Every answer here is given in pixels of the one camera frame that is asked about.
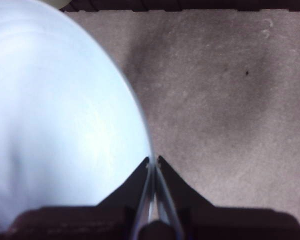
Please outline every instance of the white plate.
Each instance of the white plate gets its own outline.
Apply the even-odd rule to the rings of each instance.
[[[27,209],[96,205],[147,156],[141,108],[102,48],[45,3],[0,0],[0,231]]]

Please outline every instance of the beige carpet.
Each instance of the beige carpet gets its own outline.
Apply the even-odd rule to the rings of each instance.
[[[192,187],[300,221],[300,12],[67,14],[126,74],[156,154]]]

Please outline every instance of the dark object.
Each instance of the dark object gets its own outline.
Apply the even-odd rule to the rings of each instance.
[[[147,223],[157,193],[159,221]],[[43,207],[16,218],[0,240],[300,240],[300,225],[271,209],[216,207],[159,156],[146,158],[97,206]]]
[[[237,9],[239,11],[288,9],[300,11],[300,0],[72,0],[61,11],[181,11],[185,9]]]

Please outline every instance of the floor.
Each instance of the floor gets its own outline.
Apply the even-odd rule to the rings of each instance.
[[[300,222],[300,12],[67,15],[122,69],[156,154],[193,188]]]

